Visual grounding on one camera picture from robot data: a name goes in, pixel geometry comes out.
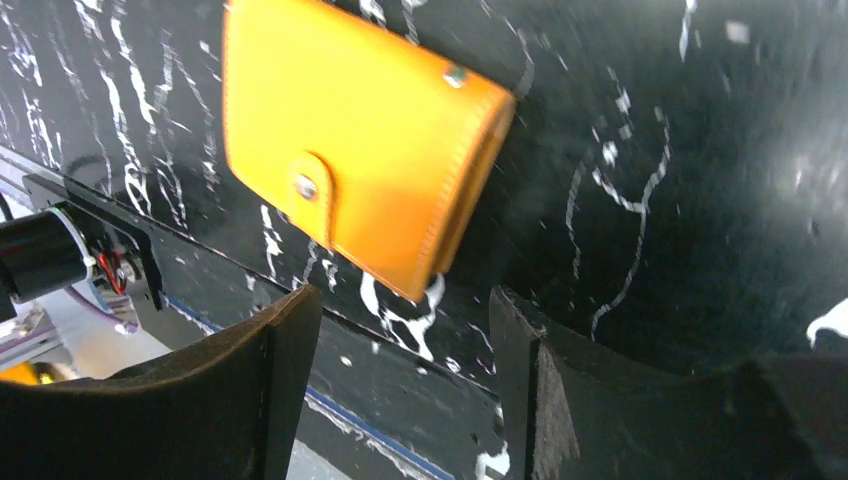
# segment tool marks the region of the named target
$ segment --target leather purse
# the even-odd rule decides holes
[[[512,121],[509,91],[319,0],[230,0],[233,173],[396,294],[450,267]]]

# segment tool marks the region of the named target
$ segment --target yellow leather wallet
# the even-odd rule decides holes
[[[230,0],[233,173],[418,301],[448,270],[512,121],[509,91],[320,0]]]

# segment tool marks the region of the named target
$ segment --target wire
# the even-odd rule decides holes
[[[0,210],[3,211],[3,218],[7,222],[11,222],[15,219],[14,215],[12,215],[12,209],[9,208],[9,202],[6,201],[6,197],[0,193]]]
[[[85,298],[81,293],[79,293],[76,288],[65,287],[65,292],[90,313],[106,320],[109,323],[113,323],[115,325],[115,330],[117,330],[118,333],[130,334],[138,331],[137,322],[130,322],[128,320],[124,320],[121,317],[112,315],[109,312],[101,310],[97,305],[91,303],[87,298]]]

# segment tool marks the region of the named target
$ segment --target purple cable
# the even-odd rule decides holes
[[[120,317],[112,315],[111,313],[101,310],[97,307],[97,305],[94,305],[81,293],[79,293],[74,287],[65,287],[65,292],[67,292],[67,294],[70,295],[71,298],[73,298],[77,303],[82,305],[86,310],[88,310],[92,314],[110,323],[114,323],[116,327],[120,326],[127,333],[135,333],[136,331],[138,331],[138,323],[124,320]]]

